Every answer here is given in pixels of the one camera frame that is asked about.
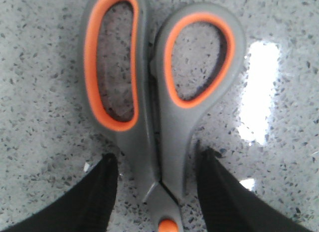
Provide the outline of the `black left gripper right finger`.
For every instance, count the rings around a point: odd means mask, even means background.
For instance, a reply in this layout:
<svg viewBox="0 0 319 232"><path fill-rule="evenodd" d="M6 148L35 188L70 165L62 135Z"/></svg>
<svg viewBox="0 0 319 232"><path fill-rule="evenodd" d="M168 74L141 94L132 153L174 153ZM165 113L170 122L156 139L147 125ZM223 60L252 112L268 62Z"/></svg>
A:
<svg viewBox="0 0 319 232"><path fill-rule="evenodd" d="M209 232L306 232L247 190L224 168L212 148L195 144L197 194Z"/></svg>

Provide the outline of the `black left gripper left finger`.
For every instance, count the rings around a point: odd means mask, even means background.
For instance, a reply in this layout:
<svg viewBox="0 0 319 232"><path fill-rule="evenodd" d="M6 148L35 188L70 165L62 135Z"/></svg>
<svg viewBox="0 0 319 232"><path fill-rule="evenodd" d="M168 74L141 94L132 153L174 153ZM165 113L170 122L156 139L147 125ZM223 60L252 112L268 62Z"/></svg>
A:
<svg viewBox="0 0 319 232"><path fill-rule="evenodd" d="M101 161L70 191L8 232L104 232L115 204L118 162L114 154Z"/></svg>

